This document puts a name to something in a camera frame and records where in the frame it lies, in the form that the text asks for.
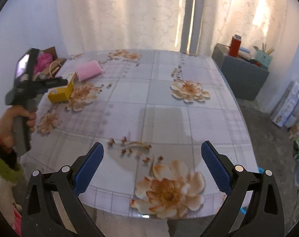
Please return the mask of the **dark grey cabinet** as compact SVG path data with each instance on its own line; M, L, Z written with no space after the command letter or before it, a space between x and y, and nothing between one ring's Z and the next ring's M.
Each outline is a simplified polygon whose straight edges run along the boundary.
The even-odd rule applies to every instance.
M212 59L225 77L237 99L254 101L268 78L267 69L249 63L243 58L232 57L223 44L216 44Z

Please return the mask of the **yellow white carton box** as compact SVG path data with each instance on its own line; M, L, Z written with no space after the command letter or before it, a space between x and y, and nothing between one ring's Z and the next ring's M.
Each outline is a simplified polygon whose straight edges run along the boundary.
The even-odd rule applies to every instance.
M66 86L55 88L49 92L48 99L51 103L60 103L68 101L74 90L74 86L77 82L76 72L64 74L62 76L63 78L67 79L68 84Z

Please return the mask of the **floral tablecloth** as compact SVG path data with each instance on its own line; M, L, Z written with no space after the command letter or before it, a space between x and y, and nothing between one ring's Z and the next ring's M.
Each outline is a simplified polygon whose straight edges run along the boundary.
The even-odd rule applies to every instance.
M103 73L92 79L101 92L80 112L42 98L38 115L53 111L60 123L47 135L33 134L32 149L20 160L25 175L34 170L56 172L99 142L104 157L80 196L82 203L139 217L130 207L136 183L149 176L155 162L169 166L177 159L206 181L205 204L188 217L215 214L225 195L201 157L201 144L208 140L232 163L258 171L240 108L212 58L158 50L139 54L140 60L133 62L109 59L107 51L91 51L64 64L60 75L86 62L101 62ZM107 146L109 139L115 141L112 147Z

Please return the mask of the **teal utensil holder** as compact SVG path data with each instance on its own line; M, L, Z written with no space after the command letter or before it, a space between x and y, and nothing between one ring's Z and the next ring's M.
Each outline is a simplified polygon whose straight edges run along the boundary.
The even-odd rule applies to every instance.
M258 62L263 68L268 69L273 57L260 50L257 46L253 46L255 49L255 61Z

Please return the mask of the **pink plastic bag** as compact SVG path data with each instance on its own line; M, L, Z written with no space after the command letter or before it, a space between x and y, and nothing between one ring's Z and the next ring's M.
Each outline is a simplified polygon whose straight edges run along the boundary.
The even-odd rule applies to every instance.
M37 58L37 63L34 67L33 74L36 75L42 72L46 67L50 65L53 61L53 56L48 53L40 53L39 57Z

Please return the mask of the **white patterned curtain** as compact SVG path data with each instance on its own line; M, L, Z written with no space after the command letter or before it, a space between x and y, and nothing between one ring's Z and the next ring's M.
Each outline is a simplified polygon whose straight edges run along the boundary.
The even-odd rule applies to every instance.
M209 55L234 34L245 47L299 42L297 0L57 0L68 54L161 49Z

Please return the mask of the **red thermos bottle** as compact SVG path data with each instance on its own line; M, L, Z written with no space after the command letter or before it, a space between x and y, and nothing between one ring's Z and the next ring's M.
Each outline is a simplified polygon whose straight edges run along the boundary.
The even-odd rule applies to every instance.
M235 34L231 40L231 44L229 47L229 55L232 57L237 57L238 51L240 49L240 45L241 45L241 36Z

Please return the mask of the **white blue cardboard box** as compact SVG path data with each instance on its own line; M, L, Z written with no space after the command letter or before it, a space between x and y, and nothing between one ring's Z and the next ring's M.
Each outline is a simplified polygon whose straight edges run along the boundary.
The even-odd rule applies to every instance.
M283 127L296 109L298 103L299 82L292 81L271 115L272 122L278 127Z

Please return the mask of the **brown cardboard box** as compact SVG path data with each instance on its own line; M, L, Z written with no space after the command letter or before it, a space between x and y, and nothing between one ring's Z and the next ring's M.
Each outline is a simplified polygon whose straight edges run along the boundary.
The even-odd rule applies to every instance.
M53 78L65 62L65 58L58 58L55 47L40 51L32 80Z

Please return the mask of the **pink sponge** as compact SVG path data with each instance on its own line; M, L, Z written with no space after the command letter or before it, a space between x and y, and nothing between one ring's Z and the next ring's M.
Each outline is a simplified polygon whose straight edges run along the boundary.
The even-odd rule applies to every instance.
M85 81L104 72L99 62L96 60L85 62L77 67L76 74L79 81Z

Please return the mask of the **floral patterned box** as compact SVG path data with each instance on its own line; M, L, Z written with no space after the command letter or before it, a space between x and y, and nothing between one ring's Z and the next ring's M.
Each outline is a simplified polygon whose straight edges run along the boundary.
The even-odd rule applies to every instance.
M289 129L289 139L293 141L299 137L299 120Z

